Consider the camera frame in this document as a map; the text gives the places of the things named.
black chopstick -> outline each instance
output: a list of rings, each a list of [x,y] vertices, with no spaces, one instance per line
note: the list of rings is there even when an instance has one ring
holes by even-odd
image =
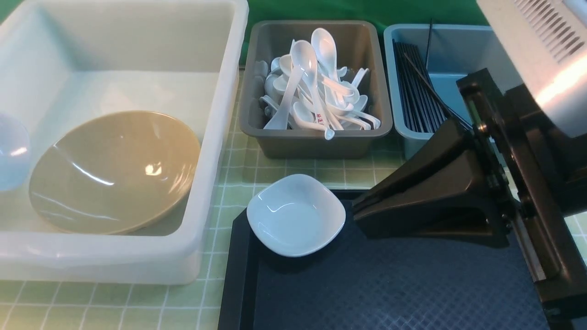
[[[408,101],[408,97],[407,97],[407,92],[406,92],[406,84],[404,83],[404,77],[401,74],[401,69],[400,66],[402,65],[401,61],[402,58],[401,56],[398,56],[399,54],[399,49],[397,46],[396,41],[393,41],[393,53],[395,54],[396,57],[396,72],[397,72],[397,81],[399,82],[399,88],[400,88],[400,100],[402,101],[402,112],[404,115],[404,123],[406,124],[407,128],[411,131],[415,131],[416,130],[416,123],[414,122],[414,118],[411,115],[411,111],[410,111],[410,106],[407,104]]]
[[[407,50],[408,52],[404,54],[408,54],[416,63],[418,63],[419,65],[423,65],[422,58],[420,57],[420,53],[417,46],[409,45],[407,47]],[[424,112],[427,121],[430,123],[430,133],[434,133],[440,127],[440,122],[436,120],[436,117],[434,116],[433,109],[435,101],[430,97],[430,93],[422,86],[418,78],[414,77],[414,79],[417,80],[417,91],[421,95],[425,104],[425,107],[422,108],[422,112]]]
[[[403,43],[400,45],[400,50],[403,54],[406,53],[406,51],[408,51],[408,48],[411,45]],[[406,76],[407,76],[407,80],[410,82],[410,93],[412,95],[412,98],[415,101],[415,109],[414,112],[415,114],[420,118],[421,124],[422,124],[422,128],[423,130],[421,132],[425,132],[425,133],[434,133],[434,128],[432,127],[431,123],[430,123],[430,119],[429,116],[427,115],[427,105],[426,105],[426,101],[425,101],[425,96],[424,94],[421,93],[420,91],[420,82],[417,80],[417,78],[414,77],[413,74],[410,74],[411,70],[410,68],[408,68],[408,64],[405,63],[405,72],[406,72]]]
[[[439,102],[445,112],[445,116],[448,117],[455,117],[457,118],[457,120],[461,123],[461,125],[463,125],[463,127],[465,127],[466,129],[473,129],[472,125],[469,124],[466,120],[464,120],[458,113],[456,113],[453,109],[451,109],[449,106],[446,105],[446,103],[444,103],[442,101],[442,99],[440,98],[440,96],[438,96],[438,94],[436,93],[436,91],[434,90],[434,88],[429,84],[428,81],[426,81],[426,78],[424,78],[424,76],[422,75],[422,73],[418,70],[418,68],[416,67],[416,65],[412,62],[412,60],[410,59],[409,56],[404,54],[404,57],[407,59],[408,63],[410,64],[411,68],[417,73],[417,76],[420,78],[420,81],[424,83],[424,85],[426,86],[426,88],[428,88],[428,91],[430,92],[430,94],[436,99],[436,102]]]

dark blue tray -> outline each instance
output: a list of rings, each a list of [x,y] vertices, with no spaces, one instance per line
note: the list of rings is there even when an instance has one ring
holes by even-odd
[[[345,208],[359,191],[336,191]],[[338,237],[303,258],[233,223],[219,330],[546,330],[514,237],[505,249],[431,238],[367,240],[348,212]]]

white bowl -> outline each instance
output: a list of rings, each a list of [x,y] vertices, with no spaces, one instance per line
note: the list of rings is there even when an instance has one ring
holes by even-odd
[[[257,238],[284,257],[303,257],[330,243],[345,224],[345,208],[316,179],[294,174],[255,196],[247,218]]]

grid line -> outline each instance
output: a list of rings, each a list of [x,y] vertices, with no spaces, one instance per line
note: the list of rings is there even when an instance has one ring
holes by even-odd
[[[219,310],[218,304],[221,299],[222,287],[218,288],[218,285],[224,283],[225,275],[222,272],[224,271],[223,267],[226,266],[225,261],[228,257],[227,244],[230,242],[230,237],[227,237],[225,234],[226,231],[232,229],[231,224],[227,223],[226,220],[230,220],[230,218],[234,218],[240,214],[247,207],[250,198],[255,195],[258,189],[268,187],[271,183],[270,181],[273,179],[280,179],[289,173],[296,172],[308,173],[309,175],[313,173],[314,177],[325,173],[329,177],[329,183],[325,185],[330,189],[370,189],[377,183],[378,179],[381,179],[378,177],[379,174],[391,173],[391,171],[405,162],[401,151],[401,141],[397,135],[393,134],[384,138],[384,141],[375,142],[370,155],[362,160],[364,163],[357,163],[356,161],[350,160],[323,162],[321,160],[295,161],[267,159],[254,138],[247,137],[238,130],[237,109],[238,102],[235,102],[235,110],[232,114],[228,130],[228,139],[222,153],[223,159],[221,160],[222,163],[219,169],[218,183],[215,187],[217,189],[215,191],[215,199],[212,201],[214,210],[218,210],[218,214],[215,219],[209,220],[215,221],[214,224],[210,224],[207,227],[209,231],[207,233],[209,233],[209,239],[211,239],[211,250],[208,251],[206,249],[206,252],[202,253],[203,261],[199,278],[193,283],[184,286],[156,286],[157,292],[159,293],[159,296],[156,296],[158,299],[157,305],[139,306],[136,305],[136,296],[133,296],[133,294],[138,294],[139,291],[138,286],[135,285],[122,285],[120,288],[112,289],[113,291],[109,292],[104,291],[105,288],[102,285],[88,284],[88,291],[85,291],[85,293],[89,293],[90,285],[92,289],[87,304],[60,304],[59,302],[66,302],[61,299],[61,296],[58,296],[64,290],[64,286],[61,283],[57,285],[50,302],[47,299],[49,297],[48,295],[45,296],[44,300],[39,298],[39,302],[35,302],[30,300],[28,291],[26,293],[27,299],[21,299],[24,290],[26,290],[26,281],[20,283],[19,288],[16,287],[16,284],[3,284],[0,282],[0,294],[2,294],[3,288],[8,288],[3,287],[3,285],[14,285],[14,287],[10,288],[12,290],[10,296],[7,296],[9,300],[0,302],[0,306],[8,310],[6,312],[6,318],[4,320],[0,319],[0,330],[8,330],[6,327],[11,326],[8,325],[9,318],[13,315],[13,310],[16,307],[47,308],[46,311],[42,311],[45,314],[40,316],[43,318],[39,328],[40,330],[43,330],[46,324],[46,327],[49,327],[49,322],[54,321],[52,320],[53,314],[51,313],[51,310],[54,308],[83,308],[83,312],[79,312],[81,316],[79,314],[72,316],[77,317],[75,320],[72,320],[72,323],[79,322],[80,330],[83,330],[86,326],[86,316],[90,308],[104,309],[108,312],[112,312],[112,309],[115,309],[117,312],[120,311],[119,319],[107,320],[112,321],[114,327],[118,327],[119,329],[126,327],[131,317],[131,311],[144,311],[147,314],[154,314],[152,317],[153,323],[149,324],[150,328],[157,328],[159,330],[167,329],[169,327],[167,325],[168,318],[179,315],[177,320],[172,319],[171,321],[183,322],[181,316],[187,314],[191,316],[197,315],[197,322],[192,321],[193,324],[182,324],[180,326],[195,330],[216,330],[217,325],[210,324],[209,322],[204,323],[203,319],[205,317],[204,311]],[[243,175],[245,172],[252,174],[252,182],[232,180],[232,175],[240,174],[236,173],[236,171],[242,171]],[[271,180],[265,180],[269,177],[269,174],[273,178]],[[577,242],[585,240],[587,244],[587,221],[577,216],[570,219],[570,221],[574,221],[579,228],[578,233],[575,232],[573,234],[573,238]],[[584,256],[583,260],[587,262],[587,255]],[[110,298],[117,299],[115,304],[110,305],[104,303],[102,299],[105,292],[112,294],[114,297]]]

spoon handle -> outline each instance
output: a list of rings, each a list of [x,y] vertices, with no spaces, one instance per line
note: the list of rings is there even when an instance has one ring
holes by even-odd
[[[324,113],[324,108],[322,108],[322,102],[320,101],[320,95],[318,94],[318,87],[316,85],[310,87],[310,94],[312,96],[314,112],[316,113],[316,122],[322,126],[330,127],[328,118],[326,118],[326,114]]]
[[[285,89],[284,98],[275,113],[275,116],[263,127],[263,129],[284,130],[288,127],[289,109],[292,106],[294,93],[298,88],[299,81],[302,79],[303,70],[299,66],[294,67],[288,85]]]

